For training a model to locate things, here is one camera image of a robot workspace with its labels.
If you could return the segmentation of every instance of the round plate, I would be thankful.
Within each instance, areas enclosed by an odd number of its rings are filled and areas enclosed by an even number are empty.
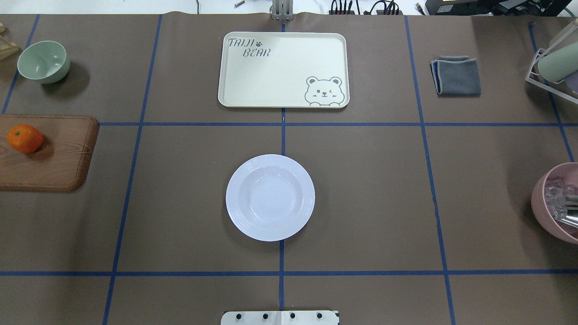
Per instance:
[[[273,242],[305,226],[315,206],[315,188],[295,160],[264,154],[235,171],[225,200],[239,230],[259,241]]]

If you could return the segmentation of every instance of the bowl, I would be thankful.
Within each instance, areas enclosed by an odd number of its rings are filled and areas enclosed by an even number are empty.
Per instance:
[[[18,59],[18,72],[26,79],[39,83],[54,83],[70,69],[70,58],[64,47],[52,40],[30,45]]]
[[[565,184],[578,185],[578,162],[565,162],[564,164],[560,164],[540,178],[532,192],[532,211],[540,225],[542,225],[547,232],[563,241],[578,244],[578,238],[568,234],[568,232],[562,228],[566,227],[566,225],[562,224],[561,227],[561,224],[552,217],[546,206],[544,186],[546,185],[546,180],[555,179],[562,179]]]

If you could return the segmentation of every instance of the white floor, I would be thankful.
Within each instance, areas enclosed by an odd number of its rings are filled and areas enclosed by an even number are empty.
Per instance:
[[[271,0],[246,0],[238,8],[234,4],[240,0],[199,0],[201,13],[255,13],[269,12]],[[419,2],[425,10],[425,0],[397,0],[404,14],[419,14],[415,9]],[[375,0],[359,0],[360,9],[369,10]],[[327,13],[331,0],[294,0],[294,12]],[[578,14],[578,1],[572,2],[568,8]],[[357,11],[355,1],[352,9]],[[180,11],[197,13],[195,0],[0,0],[0,13],[166,13]]]

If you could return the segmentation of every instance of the folded towel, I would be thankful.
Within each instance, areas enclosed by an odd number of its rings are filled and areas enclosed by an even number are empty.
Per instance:
[[[468,56],[440,56],[431,61],[431,69],[439,95],[481,95],[476,59]]]

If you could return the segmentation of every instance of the wooden cutting board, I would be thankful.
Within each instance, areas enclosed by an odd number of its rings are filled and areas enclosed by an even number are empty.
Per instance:
[[[31,154],[14,150],[6,137],[29,124],[44,134]],[[98,122],[90,116],[0,115],[0,190],[73,191],[86,180],[97,141]]]

